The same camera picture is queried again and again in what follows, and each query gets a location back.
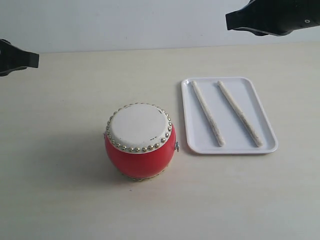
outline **red drum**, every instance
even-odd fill
[[[116,111],[108,121],[104,143],[115,167],[137,180],[161,173],[179,150],[169,115],[155,105],[136,103]]]

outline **drumstick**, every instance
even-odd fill
[[[198,100],[200,102],[202,110],[203,110],[203,112],[204,112],[204,114],[205,114],[205,116],[206,116],[206,118],[207,118],[207,120],[208,120],[208,122],[210,124],[210,127],[211,127],[211,129],[213,131],[213,134],[214,134],[219,146],[222,147],[223,145],[225,145],[226,142],[225,142],[224,138],[222,137],[222,135],[221,135],[221,133],[219,131],[217,123],[214,120],[214,117],[212,116],[204,97],[202,96],[202,93],[201,93],[201,91],[200,91],[200,89],[198,87],[198,84],[197,84],[196,81],[192,81],[191,84],[193,86],[193,90],[195,92],[195,95],[196,95],[196,97],[198,98]]]
[[[246,130],[249,132],[250,136],[254,140],[255,144],[258,147],[261,147],[263,145],[263,142],[261,141],[260,137],[258,136],[257,132],[255,131],[254,127],[249,123],[247,117],[245,116],[244,112],[241,110],[237,102],[234,100],[234,98],[231,96],[230,92],[226,89],[224,83],[222,81],[218,81],[218,86],[220,87],[223,95],[228,100],[229,104],[245,126]]]

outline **drum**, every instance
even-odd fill
[[[126,105],[114,112],[107,122],[104,143],[114,166],[136,180],[161,173],[179,150],[168,113],[146,103]]]

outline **rectangular tray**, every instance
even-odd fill
[[[197,99],[191,81],[196,81],[225,140],[219,146]],[[257,147],[243,123],[225,98],[217,82],[222,81],[262,139]],[[244,77],[189,78],[181,83],[186,138],[199,154],[268,154],[278,141],[250,80]]]

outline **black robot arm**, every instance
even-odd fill
[[[225,17],[228,30],[285,36],[320,25],[320,0],[251,0]]]

